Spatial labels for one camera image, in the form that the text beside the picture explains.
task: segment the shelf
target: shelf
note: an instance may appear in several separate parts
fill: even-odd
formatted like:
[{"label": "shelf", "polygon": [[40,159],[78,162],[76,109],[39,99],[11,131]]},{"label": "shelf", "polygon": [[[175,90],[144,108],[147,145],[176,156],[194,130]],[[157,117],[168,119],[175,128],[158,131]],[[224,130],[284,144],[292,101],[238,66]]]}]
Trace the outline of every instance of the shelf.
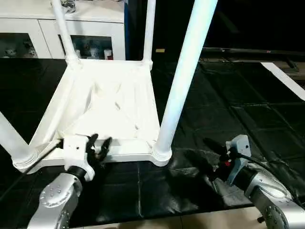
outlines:
[{"label": "shelf", "polygon": [[[124,23],[124,1],[80,0],[76,12],[66,14],[69,21]],[[50,0],[0,0],[0,18],[54,20]]]}]

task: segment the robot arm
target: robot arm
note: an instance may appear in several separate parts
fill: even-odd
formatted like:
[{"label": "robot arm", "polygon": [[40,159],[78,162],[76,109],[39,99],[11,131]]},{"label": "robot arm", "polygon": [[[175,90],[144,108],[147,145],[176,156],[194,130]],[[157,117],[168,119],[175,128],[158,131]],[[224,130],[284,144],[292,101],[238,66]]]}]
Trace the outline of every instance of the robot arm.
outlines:
[{"label": "robot arm", "polygon": [[64,139],[66,172],[48,184],[39,196],[39,206],[30,220],[28,229],[67,229],[70,217],[86,181],[94,178],[96,167],[106,156],[111,138],[100,150],[93,149],[97,135],[71,135]]},{"label": "robot arm", "polygon": [[297,205],[287,188],[275,177],[263,170],[247,167],[248,161],[237,155],[251,156],[248,136],[239,135],[226,142],[226,148],[205,141],[220,156],[219,167],[210,177],[220,178],[229,185],[236,185],[262,213],[269,229],[305,228],[305,211]]}]

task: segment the table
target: table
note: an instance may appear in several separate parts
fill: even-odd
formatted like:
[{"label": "table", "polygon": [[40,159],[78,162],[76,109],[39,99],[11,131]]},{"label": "table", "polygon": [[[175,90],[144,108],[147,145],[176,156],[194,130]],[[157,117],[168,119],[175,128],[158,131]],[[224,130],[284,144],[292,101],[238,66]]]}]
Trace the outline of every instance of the table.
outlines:
[{"label": "table", "polygon": [[[155,62],[152,70],[159,121],[175,62]],[[29,142],[66,68],[64,60],[1,59],[0,110]],[[259,63],[198,64],[165,167],[150,162],[109,164],[87,183],[71,227],[210,212],[251,206],[237,187],[210,183],[194,156],[212,165],[218,156],[204,145],[238,134],[250,138],[252,156],[272,169],[305,200],[305,103]],[[0,193],[19,176],[0,149]],[[0,228],[26,228],[41,190],[63,167],[28,175],[0,203]]]}]

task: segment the black cable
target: black cable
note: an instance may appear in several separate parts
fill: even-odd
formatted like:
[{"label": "black cable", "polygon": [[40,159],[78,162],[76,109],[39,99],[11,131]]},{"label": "black cable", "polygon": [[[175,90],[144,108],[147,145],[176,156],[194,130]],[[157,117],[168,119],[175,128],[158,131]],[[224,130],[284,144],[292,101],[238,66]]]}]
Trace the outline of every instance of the black cable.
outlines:
[{"label": "black cable", "polygon": [[[278,178],[278,176],[266,165],[264,165],[262,162],[256,160],[253,157],[250,156],[246,156],[240,153],[235,153],[237,157],[242,157],[248,161],[251,161],[257,165],[259,165],[260,167],[262,167],[263,169],[267,170],[269,173],[271,173],[276,179],[278,179],[282,184],[284,184],[284,182],[281,181],[281,179]],[[299,205],[300,207],[304,208],[304,205],[302,204],[302,202],[300,201],[299,197],[297,196],[296,192],[294,190],[292,190],[289,186],[285,186],[286,189],[288,189],[288,191],[290,192],[291,196],[293,197],[294,201],[296,202],[297,205]]]},{"label": "black cable", "polygon": [[47,155],[49,155],[54,149],[60,147],[62,144],[62,141],[59,142],[56,146],[51,148],[47,153],[45,153],[42,157],[40,157],[33,165],[28,167],[15,181],[14,183],[5,190],[5,192],[0,197],[0,202],[3,201],[3,199],[6,197],[6,195],[9,194],[9,192],[27,175],[28,172],[30,172],[39,162],[41,162]]}]

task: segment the cabinet door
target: cabinet door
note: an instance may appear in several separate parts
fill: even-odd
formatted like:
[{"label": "cabinet door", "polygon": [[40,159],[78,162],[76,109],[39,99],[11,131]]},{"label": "cabinet door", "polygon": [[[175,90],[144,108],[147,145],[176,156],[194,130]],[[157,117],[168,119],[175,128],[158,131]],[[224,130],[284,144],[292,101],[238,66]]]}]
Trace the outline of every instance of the cabinet door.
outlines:
[{"label": "cabinet door", "polygon": [[[39,20],[52,58],[63,59],[64,48],[55,20]],[[66,21],[73,46],[84,59],[105,59],[104,51],[112,50],[114,60],[125,60],[124,24]]]},{"label": "cabinet door", "polygon": [[37,19],[0,19],[0,57],[51,58]]}]

